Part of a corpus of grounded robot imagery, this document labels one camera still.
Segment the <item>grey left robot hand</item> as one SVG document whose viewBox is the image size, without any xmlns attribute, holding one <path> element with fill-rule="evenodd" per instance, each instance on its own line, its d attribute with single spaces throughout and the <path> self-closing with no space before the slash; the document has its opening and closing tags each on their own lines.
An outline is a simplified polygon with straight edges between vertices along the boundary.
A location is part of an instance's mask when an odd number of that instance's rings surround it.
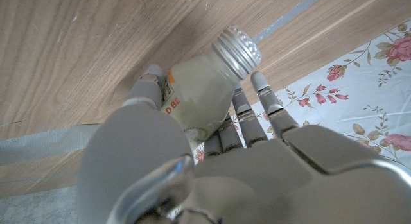
<svg viewBox="0 0 411 224">
<path fill-rule="evenodd" d="M 151 65 L 84 150 L 80 223 L 409 223 L 410 176 L 319 125 L 298 126 L 264 75 L 251 82 L 275 138 L 243 148 L 233 125 L 195 163 L 177 122 L 163 114 Z"/>
</svg>

